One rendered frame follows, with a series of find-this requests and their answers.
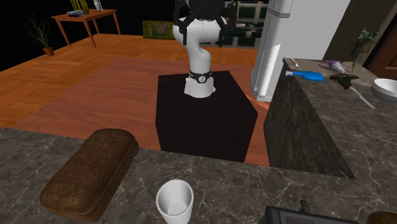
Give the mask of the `dark brown door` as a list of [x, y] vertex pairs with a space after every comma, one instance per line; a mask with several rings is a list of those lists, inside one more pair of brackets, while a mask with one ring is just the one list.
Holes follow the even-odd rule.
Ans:
[[370, 52], [363, 67], [379, 78], [397, 80], [397, 13]]

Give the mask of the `blue dish brush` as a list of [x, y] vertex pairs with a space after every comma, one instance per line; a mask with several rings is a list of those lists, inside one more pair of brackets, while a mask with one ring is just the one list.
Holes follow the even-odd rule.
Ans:
[[323, 81], [323, 75], [317, 72], [311, 71], [286, 71], [286, 76], [300, 76], [305, 80], [309, 81]]

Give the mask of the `grey knife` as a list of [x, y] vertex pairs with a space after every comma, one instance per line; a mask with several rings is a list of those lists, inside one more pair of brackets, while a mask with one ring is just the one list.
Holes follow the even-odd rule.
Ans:
[[369, 107], [371, 107], [372, 109], [375, 109], [375, 107], [368, 101], [366, 100], [354, 87], [349, 87], [349, 89], [351, 91], [353, 91], [355, 94], [358, 95], [358, 97]]

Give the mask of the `potted grass plant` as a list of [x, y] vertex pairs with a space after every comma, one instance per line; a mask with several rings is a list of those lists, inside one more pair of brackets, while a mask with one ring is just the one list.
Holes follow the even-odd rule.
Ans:
[[44, 21], [41, 21], [40, 24], [35, 19], [34, 15], [28, 13], [26, 10], [23, 12], [23, 16], [27, 19], [29, 25], [25, 25], [24, 27], [27, 29], [27, 33], [30, 37], [32, 37], [38, 45], [43, 47], [43, 51], [47, 54], [47, 56], [54, 56], [55, 52], [53, 48], [49, 45], [51, 39], [49, 38], [50, 27], [47, 27]]

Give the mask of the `wooden side table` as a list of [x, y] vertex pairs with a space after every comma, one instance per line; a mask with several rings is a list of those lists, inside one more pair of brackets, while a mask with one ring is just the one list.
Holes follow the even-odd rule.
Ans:
[[61, 30], [61, 33], [62, 33], [62, 35], [63, 35], [63, 37], [64, 37], [64, 39], [65, 39], [65, 41], [66, 41], [68, 46], [71, 46], [71, 43], [70, 43], [70, 41], [69, 41], [69, 39], [67, 37], [67, 34], [66, 34], [65, 30], [64, 30], [62, 22], [83, 22], [83, 24], [85, 25], [85, 28], [87, 30], [87, 33], [89, 35], [89, 38], [92, 41], [92, 44], [93, 44], [93, 46], [95, 48], [96, 44], [95, 44], [93, 35], [91, 33], [90, 27], [88, 25], [88, 22], [89, 21], [93, 21], [97, 33], [100, 34], [96, 20], [98, 18], [102, 18], [102, 17], [106, 17], [106, 16], [112, 15], [113, 18], [114, 18], [115, 24], [116, 24], [116, 28], [117, 28], [118, 34], [120, 35], [121, 31], [120, 31], [120, 26], [119, 26], [119, 23], [118, 23], [118, 18], [116, 16], [116, 12], [117, 12], [117, 10], [97, 11], [95, 9], [89, 9], [89, 13], [85, 14], [82, 17], [70, 17], [67, 14], [62, 14], [62, 15], [53, 16], [52, 18], [55, 19], [55, 21], [56, 21], [59, 29]]

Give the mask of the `green metal figure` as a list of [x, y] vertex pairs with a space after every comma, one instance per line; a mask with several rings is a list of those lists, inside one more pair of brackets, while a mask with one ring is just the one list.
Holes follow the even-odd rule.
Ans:
[[373, 46], [377, 41], [375, 38], [379, 34], [379, 29], [376, 31], [367, 31], [366, 27], [363, 28], [357, 40], [349, 45], [350, 56], [354, 59], [352, 63], [352, 71], [362, 59], [365, 53], [369, 52], [371, 46]]

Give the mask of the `black robot stand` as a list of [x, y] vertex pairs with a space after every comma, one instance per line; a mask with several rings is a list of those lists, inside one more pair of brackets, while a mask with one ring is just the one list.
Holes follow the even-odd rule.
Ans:
[[184, 93], [186, 74], [158, 78], [155, 126], [163, 151], [243, 162], [258, 113], [229, 71], [206, 98]]

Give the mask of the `dark green tool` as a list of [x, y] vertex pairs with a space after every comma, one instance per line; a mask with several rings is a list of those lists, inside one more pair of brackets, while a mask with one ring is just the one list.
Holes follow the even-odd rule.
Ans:
[[351, 80], [359, 79], [359, 77], [352, 74], [333, 74], [330, 76], [330, 79], [338, 82], [343, 86], [344, 90], [347, 90], [352, 86]]

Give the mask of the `dark gridded window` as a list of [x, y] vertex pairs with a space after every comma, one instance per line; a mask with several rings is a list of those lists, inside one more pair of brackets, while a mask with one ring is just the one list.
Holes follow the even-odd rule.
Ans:
[[236, 28], [225, 39], [225, 46], [258, 49], [269, 0], [241, 0], [237, 2]]

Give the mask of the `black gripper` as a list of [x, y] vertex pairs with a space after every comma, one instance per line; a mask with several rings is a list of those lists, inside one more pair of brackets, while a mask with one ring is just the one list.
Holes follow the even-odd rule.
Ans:
[[[179, 32], [183, 35], [183, 45], [187, 44], [187, 27], [194, 18], [200, 20], [215, 20], [220, 27], [217, 44], [221, 48], [225, 38], [230, 31], [236, 28], [237, 23], [237, 1], [225, 0], [175, 0], [173, 24], [179, 27]], [[188, 5], [191, 11], [188, 16], [181, 21], [179, 19], [180, 9]], [[229, 11], [228, 20], [224, 21], [221, 13], [224, 9]]]

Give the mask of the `brown rounded object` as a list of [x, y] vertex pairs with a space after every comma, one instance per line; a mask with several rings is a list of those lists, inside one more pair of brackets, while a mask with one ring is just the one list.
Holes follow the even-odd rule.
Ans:
[[397, 214], [387, 211], [376, 211], [368, 216], [366, 224], [397, 224]]

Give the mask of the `white refrigerator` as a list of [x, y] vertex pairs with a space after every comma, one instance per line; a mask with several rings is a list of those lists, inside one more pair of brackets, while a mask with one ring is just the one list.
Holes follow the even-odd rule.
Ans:
[[351, 0], [269, 0], [250, 86], [270, 102], [284, 58], [324, 57]]

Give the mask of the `green patterned cushion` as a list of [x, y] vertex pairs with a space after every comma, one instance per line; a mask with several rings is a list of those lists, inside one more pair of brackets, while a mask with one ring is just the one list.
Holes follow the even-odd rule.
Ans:
[[143, 38], [146, 39], [170, 39], [175, 40], [172, 32], [172, 22], [144, 20]]

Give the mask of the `white bowl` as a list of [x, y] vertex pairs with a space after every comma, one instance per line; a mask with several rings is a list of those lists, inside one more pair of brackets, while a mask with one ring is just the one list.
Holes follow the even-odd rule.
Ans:
[[377, 78], [372, 83], [371, 92], [380, 101], [397, 103], [397, 80]]

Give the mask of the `brown bread loaf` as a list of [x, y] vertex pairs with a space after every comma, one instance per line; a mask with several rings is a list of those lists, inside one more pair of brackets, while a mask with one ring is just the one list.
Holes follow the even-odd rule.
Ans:
[[99, 221], [139, 151], [123, 129], [100, 129], [57, 171], [39, 196], [49, 212], [93, 223]]

